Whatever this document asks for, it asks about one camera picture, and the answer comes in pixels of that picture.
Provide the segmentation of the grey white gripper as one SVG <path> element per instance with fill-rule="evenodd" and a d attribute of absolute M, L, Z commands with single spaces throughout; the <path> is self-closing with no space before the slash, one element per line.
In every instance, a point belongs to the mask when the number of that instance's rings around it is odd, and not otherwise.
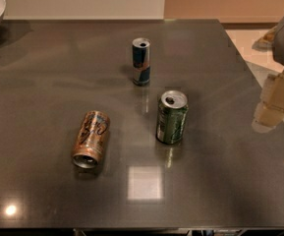
<path fill-rule="evenodd" d="M 272 47 L 273 59 L 284 66 L 284 17 L 276 27 Z M 255 128 L 275 128 L 284 119 L 284 70 L 269 74 L 264 81 L 260 103 L 254 114 Z"/>

